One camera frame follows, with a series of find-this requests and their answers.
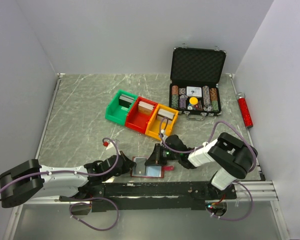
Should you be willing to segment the black VIP card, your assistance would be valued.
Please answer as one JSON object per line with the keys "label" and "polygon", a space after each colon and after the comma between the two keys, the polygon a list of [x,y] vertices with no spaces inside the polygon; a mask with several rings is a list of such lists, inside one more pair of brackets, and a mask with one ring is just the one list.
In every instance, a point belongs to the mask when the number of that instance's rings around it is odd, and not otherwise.
{"label": "black VIP card", "polygon": [[135,158],[135,169],[134,169],[134,174],[135,175],[145,175],[146,174],[146,165],[145,162],[147,161],[147,159],[145,157],[136,157]]}

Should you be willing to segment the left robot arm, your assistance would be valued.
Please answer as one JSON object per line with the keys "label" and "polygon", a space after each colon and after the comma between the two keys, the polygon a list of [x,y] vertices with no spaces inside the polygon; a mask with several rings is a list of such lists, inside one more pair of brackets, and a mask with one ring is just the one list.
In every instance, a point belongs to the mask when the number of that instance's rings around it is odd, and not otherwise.
{"label": "left robot arm", "polygon": [[71,168],[27,160],[0,175],[0,203],[3,208],[13,208],[30,199],[53,196],[83,201],[93,195],[95,186],[127,174],[135,166],[122,151],[105,160]]}

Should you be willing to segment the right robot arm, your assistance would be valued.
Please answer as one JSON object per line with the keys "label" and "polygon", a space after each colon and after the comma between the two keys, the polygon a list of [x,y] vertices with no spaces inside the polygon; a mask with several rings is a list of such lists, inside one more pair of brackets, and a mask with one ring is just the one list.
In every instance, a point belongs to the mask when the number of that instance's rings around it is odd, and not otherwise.
{"label": "right robot arm", "polygon": [[212,176],[208,193],[219,199],[226,188],[235,180],[243,180],[254,165],[258,151],[242,140],[223,132],[212,142],[203,143],[199,148],[187,147],[178,135],[164,138],[157,143],[146,159],[145,166],[166,166],[168,161],[178,161],[186,169],[197,169],[209,163],[217,163],[220,169]]}

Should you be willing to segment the red leather card holder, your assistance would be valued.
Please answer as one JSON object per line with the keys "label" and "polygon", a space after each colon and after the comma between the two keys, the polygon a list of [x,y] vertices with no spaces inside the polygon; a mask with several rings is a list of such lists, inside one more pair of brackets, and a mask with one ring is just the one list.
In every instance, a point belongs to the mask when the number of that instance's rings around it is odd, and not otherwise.
{"label": "red leather card holder", "polygon": [[174,166],[146,166],[145,175],[135,175],[135,167],[130,171],[130,176],[133,178],[150,178],[150,179],[163,179],[165,172],[171,172],[175,169]]}

